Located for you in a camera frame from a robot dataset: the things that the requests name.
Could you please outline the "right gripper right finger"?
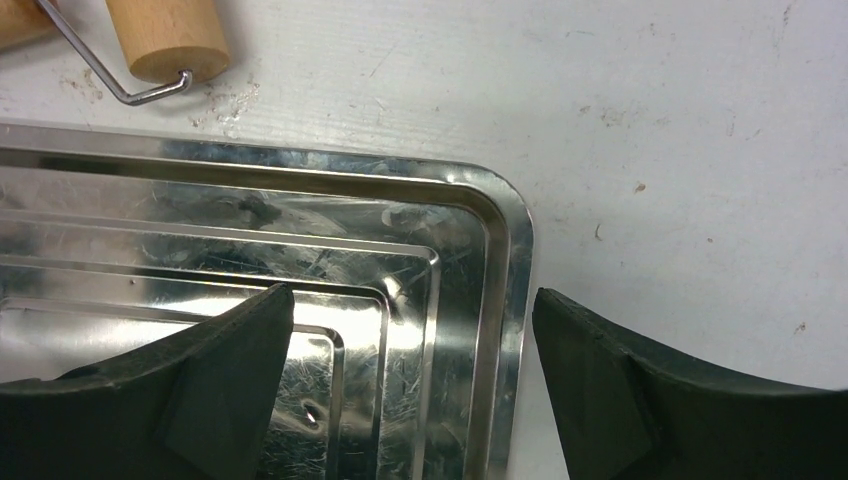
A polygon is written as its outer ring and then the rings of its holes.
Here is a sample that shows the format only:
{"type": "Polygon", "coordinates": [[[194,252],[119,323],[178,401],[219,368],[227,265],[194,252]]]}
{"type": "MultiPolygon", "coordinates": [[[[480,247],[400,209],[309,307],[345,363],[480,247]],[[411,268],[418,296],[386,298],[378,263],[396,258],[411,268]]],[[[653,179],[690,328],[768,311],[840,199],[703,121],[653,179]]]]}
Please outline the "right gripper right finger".
{"type": "Polygon", "coordinates": [[[847,394],[696,358],[548,288],[532,326],[573,479],[843,479],[847,394]]]}

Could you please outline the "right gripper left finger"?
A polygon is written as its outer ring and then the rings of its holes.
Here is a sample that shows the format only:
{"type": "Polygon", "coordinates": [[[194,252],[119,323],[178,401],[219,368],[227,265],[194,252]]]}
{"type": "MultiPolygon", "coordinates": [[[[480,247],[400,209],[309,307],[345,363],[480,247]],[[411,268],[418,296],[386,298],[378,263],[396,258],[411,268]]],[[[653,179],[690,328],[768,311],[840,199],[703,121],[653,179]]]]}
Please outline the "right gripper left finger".
{"type": "Polygon", "coordinates": [[[294,329],[276,284],[53,380],[1,387],[5,479],[251,479],[294,329]]]}

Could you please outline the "stainless steel tray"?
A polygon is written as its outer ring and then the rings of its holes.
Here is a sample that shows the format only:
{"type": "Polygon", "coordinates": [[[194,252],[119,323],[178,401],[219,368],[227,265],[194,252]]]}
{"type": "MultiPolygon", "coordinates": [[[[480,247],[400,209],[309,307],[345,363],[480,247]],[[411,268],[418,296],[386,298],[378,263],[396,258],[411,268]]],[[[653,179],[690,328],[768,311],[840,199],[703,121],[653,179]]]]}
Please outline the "stainless steel tray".
{"type": "Polygon", "coordinates": [[[470,164],[1,128],[1,378],[295,297],[262,477],[502,479],[534,232],[470,164]]]}

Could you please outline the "wooden rolling pin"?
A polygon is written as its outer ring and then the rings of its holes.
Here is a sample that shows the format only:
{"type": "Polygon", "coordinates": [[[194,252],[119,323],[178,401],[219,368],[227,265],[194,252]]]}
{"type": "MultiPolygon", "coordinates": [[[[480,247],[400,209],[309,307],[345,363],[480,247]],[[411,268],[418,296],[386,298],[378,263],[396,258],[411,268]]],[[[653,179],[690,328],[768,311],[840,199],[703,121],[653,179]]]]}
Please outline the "wooden rolling pin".
{"type": "Polygon", "coordinates": [[[127,92],[61,13],[56,1],[3,1],[1,47],[61,34],[122,104],[141,106],[209,81],[230,65],[231,52],[214,1],[108,1],[111,23],[135,78],[155,86],[127,92]]]}

